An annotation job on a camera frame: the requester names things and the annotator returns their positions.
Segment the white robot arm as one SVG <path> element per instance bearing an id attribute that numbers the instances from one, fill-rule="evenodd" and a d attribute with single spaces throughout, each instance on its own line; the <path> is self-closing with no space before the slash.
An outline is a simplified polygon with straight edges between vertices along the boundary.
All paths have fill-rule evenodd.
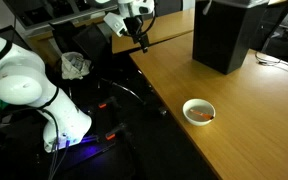
<path id="1" fill-rule="evenodd" d="M 154 0 L 117 0 L 117 14 L 107 13 L 105 24 L 119 37 L 144 40 L 145 33 L 130 23 L 155 12 Z M 45 64 L 35 52 L 0 37 L 0 100 L 35 108 L 47 119 L 44 149 L 54 152 L 80 143 L 92 119 L 46 77 Z"/>

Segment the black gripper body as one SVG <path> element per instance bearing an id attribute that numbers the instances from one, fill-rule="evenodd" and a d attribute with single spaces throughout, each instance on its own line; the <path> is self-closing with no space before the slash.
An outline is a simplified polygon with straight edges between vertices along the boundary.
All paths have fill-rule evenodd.
<path id="1" fill-rule="evenodd" d="M 148 44 L 149 39 L 146 33 L 142 32 L 143 20 L 140 16 L 124 19 L 128 35 L 133 39 L 133 43 Z"/>

